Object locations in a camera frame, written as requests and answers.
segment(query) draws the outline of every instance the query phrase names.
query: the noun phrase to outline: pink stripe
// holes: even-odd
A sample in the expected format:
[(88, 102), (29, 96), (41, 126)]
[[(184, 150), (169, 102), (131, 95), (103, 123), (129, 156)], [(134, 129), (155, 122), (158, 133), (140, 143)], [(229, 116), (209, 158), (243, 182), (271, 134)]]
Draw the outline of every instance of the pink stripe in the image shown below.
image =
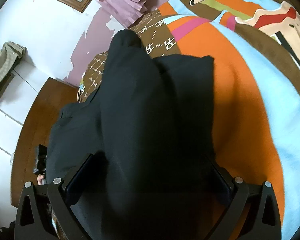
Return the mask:
[(208, 22), (211, 22), (211, 20), (198, 17), (198, 18), (192, 19), (192, 20), (184, 23), (183, 25), (174, 29), (171, 33), (174, 36), (175, 41), (179, 41), (181, 38), (183, 38), (189, 32), (191, 32), (194, 28), (196, 28), (204, 23), (208, 23)]
[(230, 16), (227, 20), (227, 24), (226, 27), (228, 29), (231, 29), (232, 31), (235, 30), (235, 25), (236, 25), (236, 20), (235, 20), (235, 16)]

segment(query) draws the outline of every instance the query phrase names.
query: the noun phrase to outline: wooden board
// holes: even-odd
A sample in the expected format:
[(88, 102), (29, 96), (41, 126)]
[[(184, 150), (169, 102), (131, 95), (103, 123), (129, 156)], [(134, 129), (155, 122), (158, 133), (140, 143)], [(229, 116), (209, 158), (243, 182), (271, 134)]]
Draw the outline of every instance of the wooden board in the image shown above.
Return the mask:
[(68, 103), (76, 102), (77, 88), (49, 78), (35, 99), (24, 122), (15, 150), (11, 173), (11, 204), (18, 207), (24, 184), (32, 181), (35, 153), (39, 144), (48, 146), (50, 130), (59, 111)]

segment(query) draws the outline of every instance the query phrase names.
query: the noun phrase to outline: folded black cloth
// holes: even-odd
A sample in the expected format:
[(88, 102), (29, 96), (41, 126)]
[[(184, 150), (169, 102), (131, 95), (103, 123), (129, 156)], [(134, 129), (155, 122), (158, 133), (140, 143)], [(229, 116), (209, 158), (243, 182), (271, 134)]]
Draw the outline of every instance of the folded black cloth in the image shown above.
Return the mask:
[(194, 239), (213, 157), (213, 58), (151, 59), (118, 32), (98, 90), (63, 108), (51, 130), (46, 178), (86, 153), (107, 164), (72, 210), (92, 239)]

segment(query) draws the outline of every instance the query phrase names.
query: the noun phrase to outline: orange stripe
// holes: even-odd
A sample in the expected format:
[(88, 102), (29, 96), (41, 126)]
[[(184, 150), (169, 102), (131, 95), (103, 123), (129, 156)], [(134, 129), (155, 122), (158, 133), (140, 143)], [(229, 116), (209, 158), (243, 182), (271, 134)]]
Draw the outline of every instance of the orange stripe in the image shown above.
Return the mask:
[(178, 20), (175, 20), (172, 23), (169, 23), (168, 28), (172, 32), (174, 29), (180, 27), (181, 25), (185, 24), (186, 22), (188, 22), (194, 18), (198, 18), (198, 16), (186, 16), (186, 17), (180, 18)]
[(282, 221), (281, 163), (271, 139), (260, 91), (245, 61), (211, 24), (195, 28), (178, 41), (178, 47), (185, 55), (214, 58), (212, 137), (218, 164), (247, 183), (261, 185), (265, 180), (271, 181)]
[(260, 5), (253, 2), (245, 2), (243, 0), (215, 0), (223, 5), (229, 6), (230, 8), (247, 14), (251, 17), (255, 14), (257, 9), (263, 9)]
[(227, 20), (230, 18), (230, 16), (232, 16), (232, 13), (230, 12), (226, 12), (220, 20), (220, 24), (222, 24), (223, 26), (227, 26)]
[(176, 11), (173, 9), (173, 7), (168, 3), (164, 3), (159, 7), (160, 13), (162, 16), (166, 15), (177, 15)]

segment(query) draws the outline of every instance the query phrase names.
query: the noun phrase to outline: colorful bedsheet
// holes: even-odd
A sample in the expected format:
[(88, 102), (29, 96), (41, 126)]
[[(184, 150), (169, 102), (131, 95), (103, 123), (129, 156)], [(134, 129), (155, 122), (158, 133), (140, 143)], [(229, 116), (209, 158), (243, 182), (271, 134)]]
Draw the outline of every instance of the colorful bedsheet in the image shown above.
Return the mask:
[[(291, 2), (170, 0), (132, 30), (151, 57), (214, 58), (216, 160), (233, 177), (273, 184), (290, 239), (300, 226), (300, 15)], [(89, 64), (80, 101), (100, 85), (106, 57)]]

